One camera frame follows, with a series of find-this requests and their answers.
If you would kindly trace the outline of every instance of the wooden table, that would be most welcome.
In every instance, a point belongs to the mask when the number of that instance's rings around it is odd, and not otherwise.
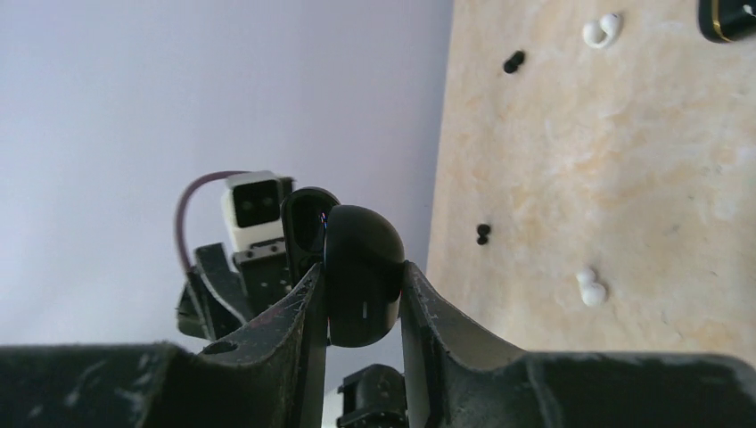
[[[582,27],[608,12],[620,37],[591,49]],[[447,79],[427,269],[442,295],[526,349],[756,365],[756,37],[710,43],[682,0],[459,0]],[[586,265],[609,291],[596,308]]]

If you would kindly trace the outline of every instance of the white background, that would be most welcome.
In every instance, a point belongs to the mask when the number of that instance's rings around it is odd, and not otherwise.
[[[377,210],[424,267],[450,21],[451,0],[0,1],[0,342],[199,350],[171,216],[213,170]],[[190,248],[226,240],[222,186]],[[329,350],[326,387],[399,344]]]

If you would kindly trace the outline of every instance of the beige tabletop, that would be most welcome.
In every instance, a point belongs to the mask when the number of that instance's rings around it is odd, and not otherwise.
[[[608,12],[620,36],[591,49],[582,27]],[[696,13],[456,2],[427,268],[443,296],[525,349],[756,364],[756,36],[713,44]],[[584,266],[601,306],[580,298]]]

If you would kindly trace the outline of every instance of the wall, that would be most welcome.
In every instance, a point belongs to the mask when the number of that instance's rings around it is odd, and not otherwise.
[[[592,50],[583,24],[608,12],[620,38]],[[706,41],[682,0],[457,2],[429,278],[526,349],[756,364],[755,46]]]
[[[179,193],[271,169],[385,215],[427,254],[451,2],[0,4],[1,343],[202,346],[175,328]],[[225,240],[222,185],[190,246]],[[331,350],[326,386],[401,365]]]

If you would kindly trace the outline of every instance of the earbud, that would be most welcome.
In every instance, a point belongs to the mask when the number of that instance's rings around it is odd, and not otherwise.
[[[325,223],[325,306],[331,344],[378,342],[396,323],[404,278],[404,246],[378,213],[337,205]]]
[[[600,20],[583,26],[583,41],[594,49],[603,49],[617,38],[621,26],[622,18],[619,14],[607,13]]]

